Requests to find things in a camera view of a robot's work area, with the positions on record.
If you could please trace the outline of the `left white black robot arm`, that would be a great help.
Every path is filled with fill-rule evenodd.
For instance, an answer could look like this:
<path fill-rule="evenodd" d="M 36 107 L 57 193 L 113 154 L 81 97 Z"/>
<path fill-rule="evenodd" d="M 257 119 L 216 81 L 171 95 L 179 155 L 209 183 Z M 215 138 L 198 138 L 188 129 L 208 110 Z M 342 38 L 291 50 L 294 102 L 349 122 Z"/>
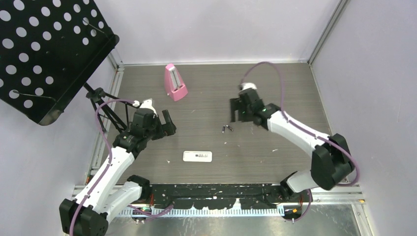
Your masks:
<path fill-rule="evenodd" d="M 64 199 L 59 206 L 64 233 L 70 236 L 103 236 L 112 220 L 129 204 L 146 203 L 151 196 L 148 179 L 130 176 L 124 185 L 113 192 L 125 170 L 136 160 L 149 141 L 176 133 L 168 110 L 162 111 L 165 123 L 153 108 L 138 108 L 129 127 L 116 136 L 104 163 L 73 200 Z"/>

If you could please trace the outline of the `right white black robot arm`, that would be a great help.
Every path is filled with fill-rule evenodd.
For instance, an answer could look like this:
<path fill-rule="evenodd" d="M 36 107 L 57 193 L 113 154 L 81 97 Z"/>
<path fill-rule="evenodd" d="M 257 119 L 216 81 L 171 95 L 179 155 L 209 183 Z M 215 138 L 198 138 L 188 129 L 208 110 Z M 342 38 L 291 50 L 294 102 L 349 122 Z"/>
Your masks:
<path fill-rule="evenodd" d="M 281 107 L 265 104 L 255 88 L 247 88 L 230 99 L 231 122 L 252 122 L 278 134 L 311 157 L 311 166 L 296 171 L 280 182 L 281 197 L 293 202 L 304 190 L 333 187 L 355 170 L 346 139 L 319 132 L 287 114 Z"/>

